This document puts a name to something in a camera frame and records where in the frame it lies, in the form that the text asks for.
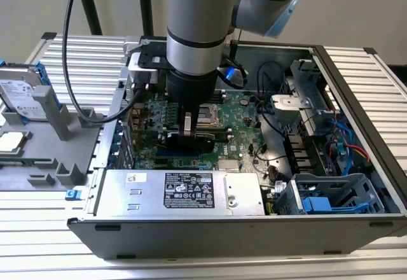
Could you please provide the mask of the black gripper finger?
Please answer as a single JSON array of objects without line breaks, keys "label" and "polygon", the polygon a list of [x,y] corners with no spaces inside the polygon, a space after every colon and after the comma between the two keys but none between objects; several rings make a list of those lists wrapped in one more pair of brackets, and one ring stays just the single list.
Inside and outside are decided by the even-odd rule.
[{"label": "black gripper finger", "polygon": [[180,110],[178,121],[178,135],[181,140],[192,140],[196,136],[198,110]]}]

